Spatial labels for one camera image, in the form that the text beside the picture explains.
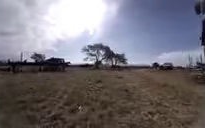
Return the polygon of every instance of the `sky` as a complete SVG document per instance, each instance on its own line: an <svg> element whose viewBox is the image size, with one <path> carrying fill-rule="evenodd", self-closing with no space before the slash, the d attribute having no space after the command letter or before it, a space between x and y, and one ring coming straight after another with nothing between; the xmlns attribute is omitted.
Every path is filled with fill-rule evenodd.
<svg viewBox="0 0 205 128"><path fill-rule="evenodd" d="M0 0L0 59L23 52L83 63L83 46L104 43L130 64L173 62L202 53L195 0Z"/></svg>

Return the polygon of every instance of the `dry grass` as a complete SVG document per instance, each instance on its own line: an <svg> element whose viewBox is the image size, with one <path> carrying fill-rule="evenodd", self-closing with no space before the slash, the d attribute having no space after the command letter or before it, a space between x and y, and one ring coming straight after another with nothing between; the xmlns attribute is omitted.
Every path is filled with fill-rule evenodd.
<svg viewBox="0 0 205 128"><path fill-rule="evenodd" d="M197 114L182 72L0 74L0 127L187 128Z"/></svg>

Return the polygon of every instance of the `cloud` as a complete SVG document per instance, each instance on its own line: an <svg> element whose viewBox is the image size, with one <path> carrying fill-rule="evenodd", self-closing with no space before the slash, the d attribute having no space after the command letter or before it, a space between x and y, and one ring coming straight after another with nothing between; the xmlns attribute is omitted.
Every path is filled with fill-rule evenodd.
<svg viewBox="0 0 205 128"><path fill-rule="evenodd" d="M159 63L172 62L174 63L174 65L186 66L189 63L189 55L193 58L193 63L195 63L196 60L201 56L201 54L203 55L202 49L194 49L189 51L173 51L160 54L156 58L156 61L158 61Z"/></svg>
<svg viewBox="0 0 205 128"><path fill-rule="evenodd" d="M50 8L59 1L71 0L0 0L0 58L21 51L56 50L57 40L68 38L67 33L54 31L48 20Z"/></svg>

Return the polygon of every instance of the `grass field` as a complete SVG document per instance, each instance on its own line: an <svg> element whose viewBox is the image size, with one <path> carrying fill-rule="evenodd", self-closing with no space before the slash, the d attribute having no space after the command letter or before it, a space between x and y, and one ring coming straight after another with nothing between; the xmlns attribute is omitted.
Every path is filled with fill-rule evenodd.
<svg viewBox="0 0 205 128"><path fill-rule="evenodd" d="M197 86L182 71L0 73L0 128L187 128Z"/></svg>

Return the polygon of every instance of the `tree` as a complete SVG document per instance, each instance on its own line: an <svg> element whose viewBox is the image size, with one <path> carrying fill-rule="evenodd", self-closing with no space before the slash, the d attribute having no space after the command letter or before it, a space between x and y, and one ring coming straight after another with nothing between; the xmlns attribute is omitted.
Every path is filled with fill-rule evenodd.
<svg viewBox="0 0 205 128"><path fill-rule="evenodd" d="M110 51L110 47L102 43L87 45L82 49L82 52L87 55L84 60L94 61L96 68L99 68L102 62L108 57Z"/></svg>
<svg viewBox="0 0 205 128"><path fill-rule="evenodd" d="M114 65L116 66L119 64L128 64L128 60L125 57L124 53L123 54L116 53L114 56Z"/></svg>
<svg viewBox="0 0 205 128"><path fill-rule="evenodd" d="M108 52L106 61L111 63L111 67L115 67L119 64L127 64L128 60L125 54L114 53L113 51Z"/></svg>
<svg viewBox="0 0 205 128"><path fill-rule="evenodd" d="M43 62L45 61L45 55L44 54L40 54L40 53L33 53L30 57L31 59L33 59L36 63L37 62Z"/></svg>
<svg viewBox="0 0 205 128"><path fill-rule="evenodd" d="M160 64L157 63L157 62L154 62L154 63L152 64L152 67L155 68L155 69L158 69L158 68L160 67Z"/></svg>

